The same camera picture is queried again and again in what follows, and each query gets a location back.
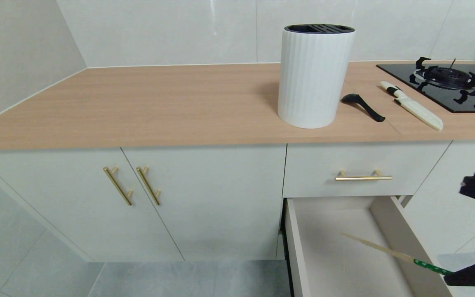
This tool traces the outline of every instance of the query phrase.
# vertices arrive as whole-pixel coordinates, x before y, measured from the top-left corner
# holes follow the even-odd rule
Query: open drawer
[[[439,274],[341,235],[429,262],[395,198],[289,198],[284,208],[295,297],[452,296]]]

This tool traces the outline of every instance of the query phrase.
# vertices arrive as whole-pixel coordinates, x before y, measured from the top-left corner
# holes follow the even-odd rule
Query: burner
[[[377,67],[451,113],[475,113],[475,63],[428,64],[427,60],[421,57],[417,62]]]
[[[423,62],[430,60],[421,57],[416,62],[414,76],[430,85],[447,90],[475,90],[475,74],[465,73],[464,71],[450,67],[430,66],[426,68]]]

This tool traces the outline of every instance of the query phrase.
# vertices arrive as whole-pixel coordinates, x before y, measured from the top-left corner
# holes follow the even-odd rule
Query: white knife handle
[[[381,86],[388,92],[388,94],[395,96],[396,98],[407,98],[406,94],[398,88],[398,86],[393,85],[387,81],[381,81]]]

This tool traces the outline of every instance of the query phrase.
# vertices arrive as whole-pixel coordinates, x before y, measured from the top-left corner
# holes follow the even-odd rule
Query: green tape
[[[423,262],[421,260],[414,259],[413,263],[416,263],[417,265],[419,265],[422,268],[430,269],[431,271],[437,272],[437,273],[442,274],[442,275],[449,275],[449,274],[453,273],[451,271],[448,271],[448,270],[443,269],[441,267],[437,267],[437,266],[428,264],[427,262]]]

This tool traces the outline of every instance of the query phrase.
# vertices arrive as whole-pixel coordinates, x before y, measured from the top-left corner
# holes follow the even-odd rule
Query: black ladle
[[[371,118],[373,118],[373,120],[375,120],[379,123],[384,122],[384,120],[386,120],[385,117],[379,115],[369,105],[367,105],[366,101],[364,101],[364,99],[362,99],[362,97],[359,94],[347,94],[346,96],[344,96],[341,99],[341,102],[342,103],[356,103],[356,104],[362,106],[367,111],[369,116],[371,116]]]

